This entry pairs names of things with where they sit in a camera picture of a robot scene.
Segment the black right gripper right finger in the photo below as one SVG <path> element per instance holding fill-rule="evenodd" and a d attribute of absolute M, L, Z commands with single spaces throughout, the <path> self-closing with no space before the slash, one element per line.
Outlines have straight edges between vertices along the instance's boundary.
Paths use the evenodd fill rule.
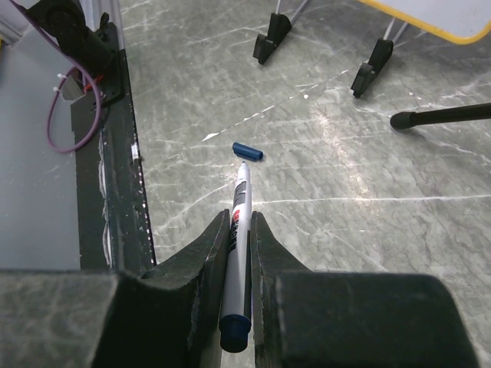
<path fill-rule="evenodd" d="M 429 274 L 312 271 L 252 215 L 257 367 L 476 367 L 456 303 Z"/>

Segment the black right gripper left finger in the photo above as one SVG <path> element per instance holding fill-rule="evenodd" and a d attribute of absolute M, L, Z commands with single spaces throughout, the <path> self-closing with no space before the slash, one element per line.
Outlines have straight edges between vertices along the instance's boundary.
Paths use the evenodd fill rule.
<path fill-rule="evenodd" d="M 165 262 L 123 271 L 3 271 L 3 367 L 215 367 L 230 214 Z"/>

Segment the white blue whiteboard marker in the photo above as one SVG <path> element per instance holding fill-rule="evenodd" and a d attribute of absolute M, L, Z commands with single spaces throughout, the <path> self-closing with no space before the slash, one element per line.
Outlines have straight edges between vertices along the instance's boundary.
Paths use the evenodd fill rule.
<path fill-rule="evenodd" d="M 252 185 L 247 163 L 241 163 L 234 192 L 226 278 L 219 319 L 220 346 L 228 353 L 246 349 L 252 327 L 250 232 Z"/>

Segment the blue marker cap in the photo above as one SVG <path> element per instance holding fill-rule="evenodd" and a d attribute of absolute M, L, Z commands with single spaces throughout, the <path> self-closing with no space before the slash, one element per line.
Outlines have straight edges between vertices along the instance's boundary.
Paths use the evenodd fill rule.
<path fill-rule="evenodd" d="M 232 151 L 238 157 L 254 162 L 261 161 L 264 156 L 264 153 L 261 150 L 237 142 L 234 142 L 232 145 Z"/>

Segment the yellow framed whiteboard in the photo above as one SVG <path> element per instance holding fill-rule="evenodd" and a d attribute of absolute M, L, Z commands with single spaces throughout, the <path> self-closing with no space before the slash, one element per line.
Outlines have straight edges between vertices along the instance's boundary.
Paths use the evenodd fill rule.
<path fill-rule="evenodd" d="M 490 33 L 490 0 L 385 0 L 365 4 L 454 44 L 472 44 Z"/>

